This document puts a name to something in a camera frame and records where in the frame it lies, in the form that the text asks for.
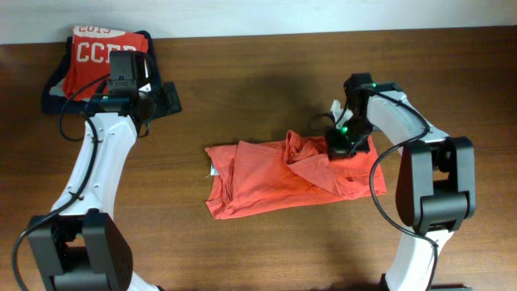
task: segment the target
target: folded shirt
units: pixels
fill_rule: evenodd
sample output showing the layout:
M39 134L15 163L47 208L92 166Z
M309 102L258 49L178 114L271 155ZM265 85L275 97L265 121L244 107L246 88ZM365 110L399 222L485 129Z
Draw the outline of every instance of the folded shirt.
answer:
M285 141L206 148L219 175L206 205L216 219L245 217L305 205L321 205L370 196L369 174L377 159L369 153L329 160L324 137L289 131ZM380 167L376 195L386 193Z
M110 73L109 53L116 50L147 52L149 44L140 34L114 29L76 26L73 29L72 60L62 90L71 97L89 82ZM90 98L97 85L84 90L74 100Z

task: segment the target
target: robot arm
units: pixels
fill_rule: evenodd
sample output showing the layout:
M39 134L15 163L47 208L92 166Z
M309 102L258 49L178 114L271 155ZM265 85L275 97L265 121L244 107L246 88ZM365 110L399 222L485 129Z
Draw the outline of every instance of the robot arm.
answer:
M476 207L472 143L466 137L451 138L425 120L395 83L377 84L369 74L353 74L345 82L345 92L345 108L341 109L337 100L331 108L336 122L326 133L330 158L369 151L364 137L373 129L381 130L394 145L402 143L398 149L402 161L397 211L407 230L412 228L438 244L439 254ZM405 143L423 134L426 127L427 134ZM448 178L434 181L433 171L437 170L449 173ZM389 291L425 290L436 259L429 242L402 234L381 287Z
M89 177L86 186L56 219L28 235L47 290L161 290L132 271L131 248L113 221L113 207L125 159L141 125L178 112L181 106L172 82L158 92L150 90L152 72L147 66L152 68L152 60L146 55L112 52L110 59L109 93L98 89L100 93L88 103L91 124L86 122L74 170L52 211L69 203ZM94 166L89 170L91 159ZM41 218L33 217L30 225ZM68 245L76 238L84 240L84 247Z

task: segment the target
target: white wall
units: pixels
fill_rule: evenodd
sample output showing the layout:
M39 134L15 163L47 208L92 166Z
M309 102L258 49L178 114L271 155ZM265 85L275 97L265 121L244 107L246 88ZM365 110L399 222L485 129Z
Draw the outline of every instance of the white wall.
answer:
M0 0L0 44L64 41L73 25L152 37L517 23L517 0Z

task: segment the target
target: brown wooden surface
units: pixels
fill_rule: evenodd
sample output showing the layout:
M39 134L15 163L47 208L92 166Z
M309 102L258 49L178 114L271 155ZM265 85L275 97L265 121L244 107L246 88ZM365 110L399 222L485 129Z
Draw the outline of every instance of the brown wooden surface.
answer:
M63 44L0 46L0 281L15 289L12 243L31 215L46 213L67 182L80 144L63 140L40 92ZM477 211L444 248L436 284L517 289L517 29L348 32L155 40L164 81L183 112L153 123L132 148L116 198L116 223L135 270L166 290L324 289L376 283L400 234L369 199L215 221L204 147L304 135L309 118L344 99L343 82L369 71L395 80L438 128L476 148ZM69 134L83 123L67 117ZM389 146L374 136L378 150ZM392 216L400 158L382 165ZM25 242L20 266L42 289Z

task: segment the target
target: black cable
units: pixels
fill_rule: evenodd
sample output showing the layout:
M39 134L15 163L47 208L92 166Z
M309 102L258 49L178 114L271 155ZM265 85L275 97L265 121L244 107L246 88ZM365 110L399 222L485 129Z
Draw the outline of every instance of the black cable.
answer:
M341 114L339 115L338 119L334 122L334 125L339 124L339 121L341 121L341 119L345 116L346 110L347 110L347 107L345 106L345 108L343 108L343 110L341 111Z
M348 154L349 158L352 158L355 156L355 151L357 150L357 147L360 146L363 141L370 135L372 132L365 133L361 136L361 138L352 146L352 149L350 150L350 153Z
M147 137L149 135L149 132L151 131L151 124L149 123L146 123L145 124L145 133L138 136L138 138L144 138L144 137Z
M105 74L103 75L102 77L99 77L99 78L96 78L95 80L93 80L92 82L89 82L88 84L86 84L83 88L79 89L79 91L75 92L70 98L68 98L68 100L66 100L65 104L63 105L63 108L61 109L61 112L59 113L59 121L57 122L57 126L59 127L59 133L67 140L67 141L82 141L82 137L78 137L78 138L72 138L72 137L69 137L65 134L65 132L63 131L63 127L62 127L62 123L63 123L63 115L65 114L65 109L66 107L68 106L68 104L70 104L70 102L72 102L72 100L74 100L74 98L81 94L81 92L83 92L84 90L88 89L89 87L93 86L95 83L99 82L99 81L102 81L104 80L105 78L109 77L110 74Z
M408 105L404 104L403 102L401 102L399 100L393 99L393 98L391 98L391 97L389 97L387 95L384 95L384 94L382 94L380 92L377 92L377 91L374 91L374 90L371 90L371 89L368 89L368 88L357 88L356 90L367 91L367 92L369 92L369 93L371 93L373 95L377 95L377 96L379 96L379 97L381 97L383 99L387 99L387 100L389 100L389 101L391 101L391 102L393 102L393 103L403 107L407 111L411 112L414 116L416 116L422 122L422 125L424 126L424 130L422 131L422 133L420 133L419 135L417 135L415 137L412 137L412 138L410 138L410 139L408 139L406 141L403 141L403 142L400 142L400 143L394 145L393 147L391 147L388 150L386 150L383 154L381 154L379 156L379 158L377 158L377 160L373 163L372 169L370 170L370 193L372 194L373 203L377 207L377 210L379 210L380 215L382 215L382 217L390 225L392 225L394 228L400 230L404 234L407 234L407 235L409 235L411 237L414 237L414 238L423 239L423 240L429 242L432 245L434 260L433 260L433 266L432 266L432 269L431 269L431 276L429 277L429 283L427 284L427 287L426 287L426 291L428 291L428 290L431 289L432 281L433 281L433 279L435 277L436 265L438 263L438 244L434 240L428 238L425 235L416 234L413 231L409 231L409 230L403 228L402 226L398 225L395 221L393 221L388 216L388 214L382 209L382 206L380 206L380 202L377 199L377 196L375 195L375 188L373 186L373 177L375 175L375 170L377 169L377 167L379 166L380 162L382 162L382 160L384 158L386 158L388 155L390 155L392 152L394 152L395 150L399 149L400 147L403 147L403 146L407 145L410 142L417 141L420 138L425 137L431 131L431 127L427 123L427 120L425 118L423 118L423 116L419 112L417 112L411 106L408 106Z
M142 98L140 96L140 93L145 95L145 98ZM154 116L156 115L156 112L158 112L158 105L156 104L156 101L153 98L153 93L151 93L151 92L138 91L138 97L140 97L140 100L138 102L141 102L142 100L148 100L151 103L150 107L153 109L153 113L149 114L148 119L142 120L143 124L148 124L154 118Z
M158 66L156 65L156 61L148 55L147 53L142 53L144 55L144 60L147 62L147 78L145 79L146 82L151 82L151 78L154 77L156 72L158 72Z
M80 114L85 119L85 121L88 123L88 125L90 126L91 131L93 133L92 142L93 142L94 146L91 151L90 163L88 164L88 168L86 169L86 174L84 175L84 179L82 180L81 185L79 185L78 190L75 193L69 192L69 194L72 196L72 198L70 198L70 200L68 200L65 204L63 204L58 209L54 209L52 212L50 212L47 215L45 215L44 217L42 217L34 225L26 228L21 233L21 235L18 237L18 239L16 239L15 245L13 246L13 251L11 253L11 267L13 268L13 273L15 274L16 282L18 283L18 286L23 291L29 291L29 289L27 288L25 283L23 283L23 279L22 279L21 273L19 271L19 266L18 266L18 249L19 249L19 246L21 245L23 239L25 237L27 237L34 230L37 230L45 223L48 223L49 221L56 218L59 215L59 213L63 212L65 209L70 207L75 201L81 200L82 198L80 197L80 195L82 194L86 185L88 184L88 180L90 179L91 172L94 169L95 157L97 156L97 148L99 146L97 129L95 129L94 123L91 121L90 117L88 117L88 115L86 113L80 112Z
M315 128L313 127L313 122L317 119L317 118L322 118L322 117L328 117L330 120L332 120L332 124L335 125L335 120L334 120L334 116L332 115L331 112L325 112L325 113L319 113L313 117L310 118L309 120L309 128L312 129L312 130L317 130L317 131L326 131L326 130L329 130L331 129L332 127L331 126L327 126L325 128Z
M98 86L97 89L95 89L95 93L103 93L104 89L106 88L107 80L103 80Z

